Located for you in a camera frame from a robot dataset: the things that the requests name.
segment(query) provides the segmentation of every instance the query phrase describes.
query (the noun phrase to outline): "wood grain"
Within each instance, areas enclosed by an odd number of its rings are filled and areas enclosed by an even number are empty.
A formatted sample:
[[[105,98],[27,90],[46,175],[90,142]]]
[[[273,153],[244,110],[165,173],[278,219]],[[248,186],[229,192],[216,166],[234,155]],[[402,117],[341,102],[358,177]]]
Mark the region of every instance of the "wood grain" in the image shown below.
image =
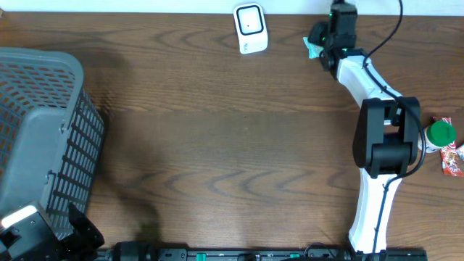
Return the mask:
[[[88,216],[111,246],[145,239],[190,247],[343,244],[359,174],[357,105],[302,37],[324,16],[268,15],[270,44],[240,55],[230,15],[6,13],[0,45],[66,51],[108,119]],[[360,17],[373,48],[396,17]],[[406,17],[373,58],[427,125],[451,116],[464,141],[464,18]],[[464,181],[439,155],[403,181],[391,247],[462,260]]]

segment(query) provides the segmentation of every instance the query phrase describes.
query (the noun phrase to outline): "black mount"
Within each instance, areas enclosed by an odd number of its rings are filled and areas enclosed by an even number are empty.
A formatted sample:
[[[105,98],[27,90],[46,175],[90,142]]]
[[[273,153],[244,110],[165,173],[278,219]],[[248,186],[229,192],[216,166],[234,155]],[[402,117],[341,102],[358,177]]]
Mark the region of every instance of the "black mount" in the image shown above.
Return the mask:
[[[4,260],[95,260],[104,239],[95,225],[73,203],[68,204],[74,233],[58,240],[46,214],[38,211],[0,231],[0,261]]]
[[[374,261],[369,254],[356,253],[338,247],[322,246],[303,249],[156,249],[146,242],[118,243],[114,249],[99,252],[98,261]],[[427,261],[423,250],[382,251],[376,261]]]

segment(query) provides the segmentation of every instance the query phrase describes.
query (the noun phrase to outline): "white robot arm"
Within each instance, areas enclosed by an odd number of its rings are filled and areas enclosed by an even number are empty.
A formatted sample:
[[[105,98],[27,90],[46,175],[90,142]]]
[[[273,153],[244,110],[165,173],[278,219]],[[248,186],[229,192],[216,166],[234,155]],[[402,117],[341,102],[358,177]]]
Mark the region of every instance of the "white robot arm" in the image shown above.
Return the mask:
[[[392,101],[393,98],[385,94],[367,75],[363,69],[364,56],[351,56],[340,60],[337,70],[338,81],[347,87],[357,104],[361,107],[363,100],[379,98],[380,100]],[[383,83],[390,92],[396,96],[400,93],[389,87],[384,79],[377,73],[368,59],[369,70]],[[384,121],[385,125],[390,125],[390,121]],[[371,178],[364,168],[360,168],[361,186],[360,195],[357,202],[357,211],[353,226],[349,230],[349,240],[356,252],[370,254],[373,251],[373,242],[375,236],[375,227],[377,226],[378,215],[384,196],[384,186],[386,182],[397,174],[383,174],[376,179]],[[376,252],[386,249],[386,225],[390,216],[394,194],[398,188],[401,179],[395,180],[389,187],[388,194],[384,205],[384,211],[381,217],[381,225],[378,232]]]
[[[308,41],[323,47],[319,58],[324,70],[347,87],[360,106],[353,156],[361,186],[349,240],[355,253],[375,254],[386,249],[394,194],[417,157],[420,106],[416,98],[392,89],[364,50],[355,47],[356,19],[354,5],[335,0],[329,22],[316,24]],[[398,131],[384,133],[385,125],[397,126]]]

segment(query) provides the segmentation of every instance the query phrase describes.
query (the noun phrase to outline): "gray plastic basket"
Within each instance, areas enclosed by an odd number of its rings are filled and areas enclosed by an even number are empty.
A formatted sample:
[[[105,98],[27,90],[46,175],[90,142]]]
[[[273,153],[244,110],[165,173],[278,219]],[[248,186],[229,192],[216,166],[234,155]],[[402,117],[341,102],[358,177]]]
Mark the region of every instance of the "gray plastic basket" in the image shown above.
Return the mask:
[[[0,215],[38,201],[59,239],[85,212],[104,125],[69,54],[0,48]]]

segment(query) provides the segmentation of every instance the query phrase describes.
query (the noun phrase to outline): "black cable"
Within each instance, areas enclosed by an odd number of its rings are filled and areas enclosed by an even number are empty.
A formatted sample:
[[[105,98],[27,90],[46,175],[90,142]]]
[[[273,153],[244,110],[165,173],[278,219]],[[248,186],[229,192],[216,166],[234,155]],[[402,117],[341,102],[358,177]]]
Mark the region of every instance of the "black cable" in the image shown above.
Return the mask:
[[[320,243],[320,242],[314,242],[312,243],[311,245],[307,246],[307,248],[304,250],[304,256],[307,257],[308,256],[308,251],[315,245],[320,245],[322,247],[325,247],[327,249],[327,251],[331,254],[332,258],[335,258],[335,255],[332,253],[332,251],[328,248],[328,246],[324,243]]]
[[[419,134],[420,134],[420,138],[422,140],[422,150],[420,152],[420,159],[418,161],[418,164],[409,172],[403,174],[403,175],[397,175],[396,177],[388,180],[385,185],[384,185],[384,196],[382,197],[382,203],[381,203],[381,207],[380,207],[380,212],[378,214],[378,220],[377,220],[377,226],[375,228],[375,234],[374,234],[374,244],[373,244],[373,250],[372,250],[372,254],[375,254],[376,253],[376,248],[377,248],[377,238],[378,238],[378,231],[380,230],[380,224],[381,224],[381,221],[382,221],[382,215],[384,213],[384,208],[385,208],[385,201],[386,201],[386,194],[388,193],[389,191],[389,187],[390,187],[390,184],[392,184],[394,181],[396,180],[399,180],[400,178],[406,178],[412,174],[414,174],[416,171],[419,170],[419,168],[421,168],[422,164],[423,164],[423,161],[424,159],[426,158],[426,135],[425,133],[423,132],[423,129],[422,129],[422,125],[421,125],[421,119],[419,119],[419,117],[414,113],[414,111],[411,109],[411,107],[406,104],[402,97],[398,97],[396,95],[394,95],[392,92],[390,92],[388,90],[388,87],[387,86],[383,86],[373,75],[372,73],[370,72],[368,66],[369,64],[367,63],[367,60],[369,58],[369,56],[371,56],[374,52],[376,52],[377,50],[379,50],[387,41],[390,40],[390,38],[393,37],[393,35],[397,32],[399,26],[401,25],[401,21],[402,21],[402,18],[403,18],[403,3],[402,3],[402,0],[398,0],[399,2],[399,19],[398,19],[398,23],[397,23],[397,26],[395,26],[395,28],[393,29],[393,31],[390,33],[389,37],[387,37],[381,44],[379,44],[376,48],[374,48],[374,50],[372,50],[365,58],[364,58],[364,61],[362,62],[362,66],[364,67],[364,70],[366,71],[366,73],[369,75],[369,77],[372,79],[372,81],[383,91],[385,92],[386,94],[388,94],[389,96],[391,96],[400,106],[399,107],[402,107],[404,108],[414,119],[414,122],[415,124],[417,125],[418,127],[418,130],[419,130]]]

